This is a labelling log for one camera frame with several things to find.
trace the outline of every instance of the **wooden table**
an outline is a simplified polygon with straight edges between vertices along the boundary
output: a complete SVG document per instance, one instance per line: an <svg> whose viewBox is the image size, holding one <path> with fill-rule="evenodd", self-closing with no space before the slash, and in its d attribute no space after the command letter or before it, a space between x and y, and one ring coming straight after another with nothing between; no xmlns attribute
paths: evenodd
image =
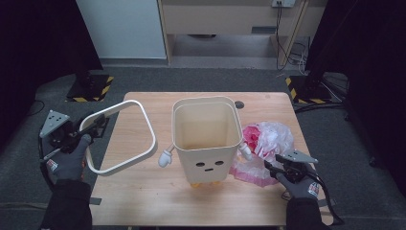
<svg viewBox="0 0 406 230"><path fill-rule="evenodd" d="M171 139L171 110L181 99L226 96L242 101L238 110L241 125L280 122L290 127L295 148L308 153L289 97L284 93L179 93L130 92L125 100L140 102L159 142L158 151L146 161L108 177L99 176L92 197L102 199L91 205L95 225L125 226L282 226L286 201L281 184L261 188L228 175L219 184L191 187L184 175L176 150L172 163L158 166L161 152ZM107 169L146 150L151 143L147 124L137 106L122 110L114 127L101 168ZM323 221L332 223L327 207Z"/></svg>

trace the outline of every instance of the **gray carpet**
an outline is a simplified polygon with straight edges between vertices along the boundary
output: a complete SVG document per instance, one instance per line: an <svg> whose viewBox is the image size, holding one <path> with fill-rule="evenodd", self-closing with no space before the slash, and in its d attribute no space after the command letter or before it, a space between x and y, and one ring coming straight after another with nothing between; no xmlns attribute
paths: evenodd
<svg viewBox="0 0 406 230"><path fill-rule="evenodd" d="M257 69L176 69L106 68L115 77L103 102L66 103L65 95L74 81L66 76L42 85L36 99L45 103L37 114L27 117L0 153L0 203L47 203L50 191L38 168L37 136L50 109L78 119L89 110L99 111L121 102L130 91L241 91L287 92L284 78L296 71ZM32 112L41 108L35 103ZM332 229L406 229L406 201L385 170L369 166L369 155L351 123L344 120L345 110L320 109L298 114L298 120L311 154L318 158L318 173L338 202L337 214L346 222ZM114 125L113 118L103 139L92 152L95 164L102 156ZM91 185L96 176L85 171ZM0 229L35 229L43 210L0 209ZM95 229L127 229L95 227Z"/></svg>

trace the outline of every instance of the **beige trash bin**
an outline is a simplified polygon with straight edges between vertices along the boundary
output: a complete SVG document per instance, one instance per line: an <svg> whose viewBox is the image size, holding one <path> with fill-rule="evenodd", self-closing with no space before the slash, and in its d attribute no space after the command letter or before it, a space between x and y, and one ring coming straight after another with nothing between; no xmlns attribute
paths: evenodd
<svg viewBox="0 0 406 230"><path fill-rule="evenodd" d="M230 98L190 98L175 103L172 110L173 147L161 155L159 165L171 162L176 149L189 183L224 180L238 147L247 159L251 151L243 142L236 106Z"/></svg>

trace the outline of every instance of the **black curtain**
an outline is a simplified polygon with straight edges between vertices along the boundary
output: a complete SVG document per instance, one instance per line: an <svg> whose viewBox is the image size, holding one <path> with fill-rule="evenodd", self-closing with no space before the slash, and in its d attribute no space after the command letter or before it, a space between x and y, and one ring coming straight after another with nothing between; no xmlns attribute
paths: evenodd
<svg viewBox="0 0 406 230"><path fill-rule="evenodd" d="M74 0L0 0L0 148L27 115L36 88L102 69Z"/></svg>
<svg viewBox="0 0 406 230"><path fill-rule="evenodd" d="M306 69L349 78L350 120L406 196L406 1L382 3L329 0Z"/></svg>

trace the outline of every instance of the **yellow black hazard tape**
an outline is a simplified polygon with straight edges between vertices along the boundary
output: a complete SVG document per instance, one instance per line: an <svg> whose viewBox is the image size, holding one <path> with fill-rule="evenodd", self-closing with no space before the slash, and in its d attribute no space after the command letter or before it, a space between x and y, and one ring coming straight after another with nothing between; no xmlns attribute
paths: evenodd
<svg viewBox="0 0 406 230"><path fill-rule="evenodd" d="M298 89L296 89L295 85L292 83L292 79L286 78L285 81L287 84L287 88L289 89L290 95L292 96L292 101L294 103L300 103L300 104L328 104L328 103L331 103L331 99L301 98L300 95L298 94Z"/></svg>
<svg viewBox="0 0 406 230"><path fill-rule="evenodd" d="M98 97L73 97L67 98L67 102L77 102L77 103L86 103L86 102L100 102L105 98L108 90L110 89L111 82L114 80L114 77L108 77L104 88L102 89L100 95Z"/></svg>

